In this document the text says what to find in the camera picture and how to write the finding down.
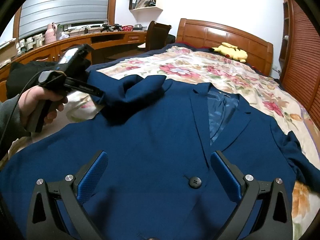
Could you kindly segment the dark grey sleeve forearm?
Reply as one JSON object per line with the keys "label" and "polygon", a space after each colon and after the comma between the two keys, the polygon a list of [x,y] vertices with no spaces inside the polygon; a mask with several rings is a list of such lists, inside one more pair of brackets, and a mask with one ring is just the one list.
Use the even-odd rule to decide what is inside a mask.
{"label": "dark grey sleeve forearm", "polygon": [[20,109],[17,105],[19,94],[12,99],[1,103],[1,159],[6,155],[12,143],[21,137],[28,137],[30,132],[26,131],[21,123]]}

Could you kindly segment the person's left hand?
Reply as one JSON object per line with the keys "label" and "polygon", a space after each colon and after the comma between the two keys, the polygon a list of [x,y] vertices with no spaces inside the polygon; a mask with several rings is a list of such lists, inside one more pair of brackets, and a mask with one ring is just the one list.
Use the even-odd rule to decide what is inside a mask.
{"label": "person's left hand", "polygon": [[57,117],[58,111],[63,111],[64,104],[68,102],[66,97],[55,94],[54,92],[47,90],[40,86],[34,86],[25,91],[18,100],[18,107],[20,110],[20,120],[24,127],[26,127],[29,116],[35,110],[36,106],[41,100],[50,100],[52,102],[58,102],[54,110],[50,111],[44,118],[45,124],[51,124]]}

